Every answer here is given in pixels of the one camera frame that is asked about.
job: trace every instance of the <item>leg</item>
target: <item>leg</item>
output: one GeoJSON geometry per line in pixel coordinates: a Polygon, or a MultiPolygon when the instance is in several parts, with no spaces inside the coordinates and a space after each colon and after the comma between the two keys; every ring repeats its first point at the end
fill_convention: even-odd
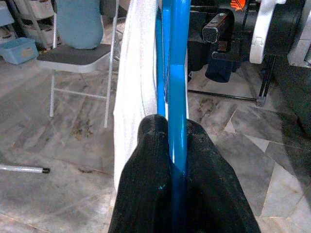
{"type": "Polygon", "coordinates": [[[54,116],[54,88],[55,88],[55,70],[52,71],[51,83],[51,104],[50,104],[50,117],[54,116]]]}
{"type": "Polygon", "coordinates": [[[119,0],[116,0],[116,14],[115,14],[115,16],[113,18],[113,23],[112,23],[112,41],[111,41],[111,49],[110,49],[108,87],[107,87],[107,100],[106,100],[106,111],[105,111],[105,122],[104,122],[104,127],[105,128],[107,128],[107,125],[108,125],[109,102],[110,102],[111,79],[112,79],[112,65],[113,65],[113,51],[114,51],[114,46],[115,46],[115,36],[116,36],[117,19],[118,19],[118,9],[119,9],[119,0]]]}

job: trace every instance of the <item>orange object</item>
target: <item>orange object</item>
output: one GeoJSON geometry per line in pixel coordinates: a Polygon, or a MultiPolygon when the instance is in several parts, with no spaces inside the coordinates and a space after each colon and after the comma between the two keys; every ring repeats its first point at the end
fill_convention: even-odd
{"type": "Polygon", "coordinates": [[[231,0],[230,6],[235,8],[235,11],[243,11],[246,0],[231,0]]]}

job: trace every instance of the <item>white metal frame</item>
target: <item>white metal frame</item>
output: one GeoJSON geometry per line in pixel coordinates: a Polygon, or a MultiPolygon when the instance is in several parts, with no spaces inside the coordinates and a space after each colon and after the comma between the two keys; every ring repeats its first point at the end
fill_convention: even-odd
{"type": "MultiPolygon", "coordinates": [[[[114,59],[114,48],[115,48],[115,36],[116,36],[116,30],[117,30],[117,20],[118,20],[118,10],[119,10],[119,0],[116,0],[116,12],[115,16],[113,18],[112,23],[112,41],[111,41],[111,47],[110,47],[110,56],[109,56],[109,73],[108,73],[108,86],[107,86],[107,96],[101,96],[101,95],[93,95],[88,94],[84,92],[77,92],[77,91],[70,91],[65,89],[60,89],[55,87],[55,73],[56,70],[62,70],[62,71],[72,71],[73,69],[77,73],[87,73],[90,71],[94,71],[97,68],[97,64],[100,63],[106,55],[98,59],[92,64],[85,65],[85,66],[79,66],[79,65],[71,65],[71,64],[56,64],[53,62],[40,62],[40,66],[45,68],[52,68],[52,83],[51,83],[51,104],[50,104],[50,117],[54,116],[54,92],[65,92],[70,94],[76,94],[76,95],[82,95],[82,96],[89,96],[94,98],[100,98],[106,100],[106,107],[105,107],[105,118],[104,118],[104,127],[107,128],[108,125],[108,115],[109,115],[109,102],[110,102],[110,92],[111,92],[111,80],[112,80],[112,68],[113,68],[113,59],[114,59]]],[[[57,21],[57,14],[54,14],[54,27],[53,27],[53,49],[57,46],[57,28],[56,28],[56,21],[57,21]]]]}

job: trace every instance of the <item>blue metal frame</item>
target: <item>blue metal frame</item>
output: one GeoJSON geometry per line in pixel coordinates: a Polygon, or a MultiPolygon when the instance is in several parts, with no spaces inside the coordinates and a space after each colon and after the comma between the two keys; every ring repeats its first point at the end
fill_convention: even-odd
{"type": "Polygon", "coordinates": [[[165,101],[168,103],[169,147],[172,161],[173,232],[180,232],[178,226],[183,222],[182,219],[185,216],[182,207],[186,193],[185,180],[187,175],[187,115],[184,65],[189,16],[190,0],[163,0],[162,22],[160,13],[157,14],[156,19],[157,103],[158,113],[162,114],[163,96],[160,92],[165,91],[165,101]]]}
{"type": "Polygon", "coordinates": [[[158,9],[155,22],[156,34],[156,90],[157,90],[157,113],[165,117],[164,97],[164,63],[163,63],[163,39],[161,11],[158,9]]]}

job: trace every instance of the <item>marble floor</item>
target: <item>marble floor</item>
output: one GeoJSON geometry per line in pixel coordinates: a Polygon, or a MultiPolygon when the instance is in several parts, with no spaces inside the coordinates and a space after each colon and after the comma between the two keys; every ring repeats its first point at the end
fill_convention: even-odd
{"type": "MultiPolygon", "coordinates": [[[[253,97],[259,68],[248,63],[229,83],[194,72],[189,89],[253,97]]],[[[112,82],[109,125],[104,100],[56,93],[49,117],[50,74],[35,61],[0,59],[0,163],[50,167],[50,174],[0,171],[1,233],[104,233],[115,201],[112,82]]],[[[84,75],[58,72],[57,86],[106,93],[107,66],[84,75]]],[[[311,141],[272,82],[266,105],[189,94],[201,123],[234,168],[263,233],[311,233],[311,141]]]]}

